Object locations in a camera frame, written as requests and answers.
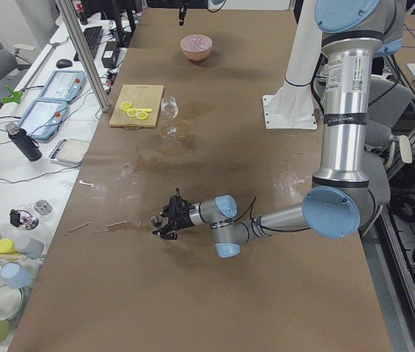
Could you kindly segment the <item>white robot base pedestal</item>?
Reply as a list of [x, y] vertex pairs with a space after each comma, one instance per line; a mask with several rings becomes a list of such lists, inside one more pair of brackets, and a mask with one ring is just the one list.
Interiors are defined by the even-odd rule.
[[284, 83], [275, 95], [265, 95], [263, 114], [267, 129], [317, 128], [310, 84], [321, 52], [322, 32], [315, 22], [315, 0], [305, 0]]

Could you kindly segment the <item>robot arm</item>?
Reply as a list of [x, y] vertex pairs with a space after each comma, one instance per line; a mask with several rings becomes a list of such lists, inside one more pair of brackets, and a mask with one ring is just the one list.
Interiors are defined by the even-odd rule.
[[405, 7], [404, 1], [303, 3], [283, 86], [263, 103], [264, 118], [275, 128], [309, 128], [315, 71], [326, 58], [320, 166], [299, 204], [243, 220], [229, 195], [194, 204], [174, 195], [152, 218], [154, 234], [174, 240], [179, 230], [208, 224], [222, 258], [239, 254], [251, 239], [276, 233], [354, 234], [372, 215], [369, 178], [362, 166], [372, 61], [400, 49]]

